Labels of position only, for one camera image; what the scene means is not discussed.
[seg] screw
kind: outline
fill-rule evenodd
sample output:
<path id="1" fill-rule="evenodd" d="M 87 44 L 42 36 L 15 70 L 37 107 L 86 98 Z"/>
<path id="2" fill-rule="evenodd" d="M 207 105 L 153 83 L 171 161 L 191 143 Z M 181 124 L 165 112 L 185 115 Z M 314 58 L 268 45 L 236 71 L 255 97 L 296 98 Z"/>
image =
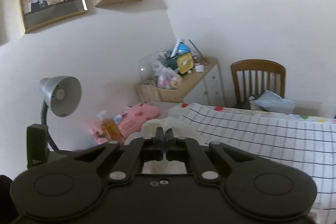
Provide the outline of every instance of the screw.
<path id="1" fill-rule="evenodd" d="M 149 184 L 154 187 L 159 186 L 159 183 L 157 181 L 151 181 Z"/>
<path id="2" fill-rule="evenodd" d="M 166 180 L 166 179 L 160 180 L 160 184 L 162 184 L 162 185 L 165 185 L 165 184 L 168 184 L 168 183 L 169 183 L 169 181 Z"/>
<path id="3" fill-rule="evenodd" d="M 123 180 L 126 178 L 126 174 L 121 171 L 115 171 L 110 173 L 110 178 L 113 180 Z"/>
<path id="4" fill-rule="evenodd" d="M 202 173 L 202 178 L 206 179 L 206 180 L 214 180 L 216 178 L 218 178 L 218 173 L 215 171 L 205 171 Z"/>

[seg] white plastic bag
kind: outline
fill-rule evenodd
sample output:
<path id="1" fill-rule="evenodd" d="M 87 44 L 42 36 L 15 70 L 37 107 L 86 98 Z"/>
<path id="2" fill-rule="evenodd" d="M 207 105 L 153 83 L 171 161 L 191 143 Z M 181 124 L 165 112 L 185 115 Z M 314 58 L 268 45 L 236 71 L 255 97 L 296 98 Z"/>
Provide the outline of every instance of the white plastic bag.
<path id="1" fill-rule="evenodd" d="M 152 64 L 154 75 L 157 78 L 157 87 L 167 90 L 175 90 L 182 83 L 182 77 L 171 68 L 166 68 L 160 61 L 155 61 Z"/>
<path id="2" fill-rule="evenodd" d="M 289 99 L 281 98 L 269 90 L 254 101 L 257 105 L 270 112 L 292 114 L 295 108 L 295 102 Z"/>

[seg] white wall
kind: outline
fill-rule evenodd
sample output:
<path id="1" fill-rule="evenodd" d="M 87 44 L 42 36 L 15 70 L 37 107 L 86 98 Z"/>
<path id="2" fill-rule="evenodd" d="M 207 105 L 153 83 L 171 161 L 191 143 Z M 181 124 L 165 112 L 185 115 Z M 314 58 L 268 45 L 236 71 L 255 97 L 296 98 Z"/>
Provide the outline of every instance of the white wall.
<path id="1" fill-rule="evenodd" d="M 336 0 L 165 0 L 176 37 L 219 59 L 226 102 L 230 64 L 260 58 L 287 69 L 296 113 L 336 114 Z"/>
<path id="2" fill-rule="evenodd" d="M 39 80 L 77 77 L 83 90 L 75 113 L 48 115 L 60 149 L 95 144 L 89 134 L 96 114 L 116 115 L 137 102 L 137 61 L 174 44 L 163 0 L 123 3 L 89 12 L 23 35 L 18 0 L 0 1 L 0 174 L 14 178 L 26 168 L 26 127 L 39 123 Z"/>

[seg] grid pattern cloth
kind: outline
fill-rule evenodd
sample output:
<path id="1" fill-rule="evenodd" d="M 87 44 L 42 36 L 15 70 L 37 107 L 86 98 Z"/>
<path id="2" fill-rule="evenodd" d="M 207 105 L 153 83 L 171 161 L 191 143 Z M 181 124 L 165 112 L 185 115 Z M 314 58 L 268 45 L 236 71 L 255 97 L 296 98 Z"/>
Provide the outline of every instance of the grid pattern cloth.
<path id="1" fill-rule="evenodd" d="M 318 194 L 312 208 L 318 224 L 336 220 L 336 124 L 224 113 L 193 104 L 179 120 L 201 145 L 220 141 L 310 175 Z"/>

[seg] brown chair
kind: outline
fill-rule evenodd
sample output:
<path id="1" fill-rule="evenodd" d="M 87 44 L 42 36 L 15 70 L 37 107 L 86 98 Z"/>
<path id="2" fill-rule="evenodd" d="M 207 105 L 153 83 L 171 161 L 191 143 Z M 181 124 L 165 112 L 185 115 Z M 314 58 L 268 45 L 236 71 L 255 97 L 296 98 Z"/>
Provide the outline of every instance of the brown chair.
<path id="1" fill-rule="evenodd" d="M 241 60 L 231 65 L 231 73 L 235 86 L 236 108 L 241 108 L 250 95 L 260 95 L 266 89 L 282 98 L 285 96 L 286 69 L 279 63 L 263 59 Z M 242 80 L 242 85 L 239 85 L 238 79 Z"/>

